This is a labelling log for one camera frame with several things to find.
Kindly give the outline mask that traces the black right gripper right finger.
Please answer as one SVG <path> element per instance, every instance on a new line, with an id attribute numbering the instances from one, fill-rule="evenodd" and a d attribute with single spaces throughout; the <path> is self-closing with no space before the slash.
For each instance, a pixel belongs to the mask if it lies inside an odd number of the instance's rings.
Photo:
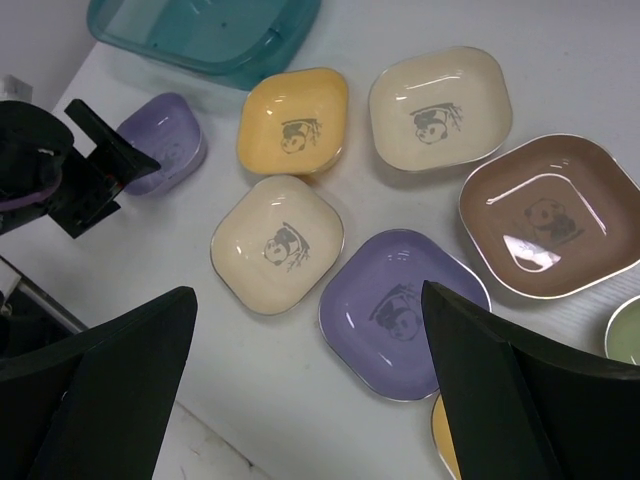
<path id="1" fill-rule="evenodd" d="M 639 369 L 425 282 L 426 336 L 464 479 L 636 479 Z"/>

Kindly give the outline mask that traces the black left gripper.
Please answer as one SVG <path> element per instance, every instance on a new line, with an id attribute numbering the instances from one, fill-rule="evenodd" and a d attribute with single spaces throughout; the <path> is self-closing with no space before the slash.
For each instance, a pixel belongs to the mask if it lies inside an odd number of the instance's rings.
<path id="1" fill-rule="evenodd" d="M 48 215 L 78 238 L 120 208 L 118 183 L 160 170 L 83 100 L 72 100 L 65 113 L 95 143 L 87 158 L 72 150 L 73 134 L 48 111 L 17 100 L 1 103 L 3 234 Z"/>

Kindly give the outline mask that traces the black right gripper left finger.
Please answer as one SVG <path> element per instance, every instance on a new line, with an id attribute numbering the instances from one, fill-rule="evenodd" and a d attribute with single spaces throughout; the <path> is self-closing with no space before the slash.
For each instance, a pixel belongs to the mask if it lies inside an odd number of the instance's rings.
<path id="1" fill-rule="evenodd" d="M 181 286 L 55 341 L 38 318 L 2 316 L 2 478 L 151 478 L 197 310 Z"/>

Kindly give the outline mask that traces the small purple panda plate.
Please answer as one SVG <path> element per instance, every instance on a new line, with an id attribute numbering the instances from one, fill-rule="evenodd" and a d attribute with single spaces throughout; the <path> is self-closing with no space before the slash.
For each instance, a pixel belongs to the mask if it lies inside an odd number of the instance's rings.
<path id="1" fill-rule="evenodd" d="M 177 93 L 155 96 L 126 118 L 116 132 L 134 148 L 160 164 L 124 192 L 131 196 L 162 195 L 194 173 L 207 154 L 207 139 L 185 98 Z"/>

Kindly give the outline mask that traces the orange panda plate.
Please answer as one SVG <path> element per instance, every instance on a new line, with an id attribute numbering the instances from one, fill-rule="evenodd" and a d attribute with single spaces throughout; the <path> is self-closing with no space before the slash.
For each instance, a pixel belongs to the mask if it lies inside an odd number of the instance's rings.
<path id="1" fill-rule="evenodd" d="M 240 164 L 257 175 L 310 175 L 340 157 L 349 88 L 324 67 L 270 76 L 244 103 L 236 142 Z"/>

